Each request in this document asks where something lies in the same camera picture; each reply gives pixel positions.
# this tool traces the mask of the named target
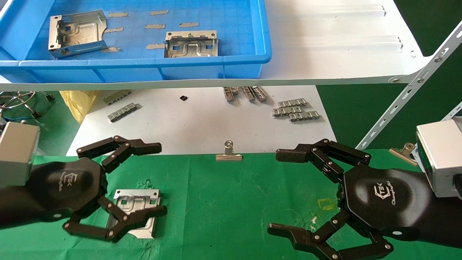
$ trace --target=yellow bag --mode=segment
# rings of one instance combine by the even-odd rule
[[[98,90],[92,91],[59,91],[64,103],[69,107],[72,115],[79,124],[82,124],[85,116],[90,111],[93,101],[95,101]]]

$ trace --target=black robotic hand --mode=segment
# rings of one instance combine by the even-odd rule
[[[329,157],[354,167],[344,174]],[[462,200],[437,198],[424,173],[371,168],[371,155],[327,139],[299,144],[294,150],[279,149],[276,160],[311,162],[332,182],[339,183],[340,212],[316,232],[269,224],[268,233],[288,238],[295,250],[322,260],[381,259],[393,251],[384,236],[462,248]],[[330,247],[326,240],[345,224],[372,244],[338,251]]]
[[[99,165],[92,158],[114,151]],[[63,228],[72,235],[117,242],[129,230],[144,227],[151,217],[167,214],[164,206],[127,215],[105,197],[106,173],[131,155],[156,154],[160,143],[145,144],[120,136],[77,149],[78,161],[50,162],[33,166],[24,186],[0,189],[0,229],[70,217]],[[117,219],[111,229],[80,224],[80,220],[103,207]]]

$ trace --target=yellow square mark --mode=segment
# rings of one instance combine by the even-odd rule
[[[322,210],[333,210],[335,209],[334,203],[329,198],[322,198],[318,200],[319,207]]]

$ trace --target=blue bin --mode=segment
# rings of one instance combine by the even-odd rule
[[[60,59],[48,51],[49,17],[103,10],[103,40],[119,52],[94,51]],[[169,10],[150,15],[151,11]],[[110,18],[110,12],[128,12]],[[180,23],[199,23],[180,28]],[[165,29],[145,29],[165,24]],[[219,56],[164,58],[167,31],[217,30]],[[109,83],[258,78],[271,60],[264,0],[13,0],[0,19],[0,75],[16,83]]]

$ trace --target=white shelf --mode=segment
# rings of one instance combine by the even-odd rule
[[[0,84],[3,90],[94,90],[387,83],[422,53],[393,0],[266,0],[273,58],[257,80]],[[402,77],[408,83],[413,77]]]

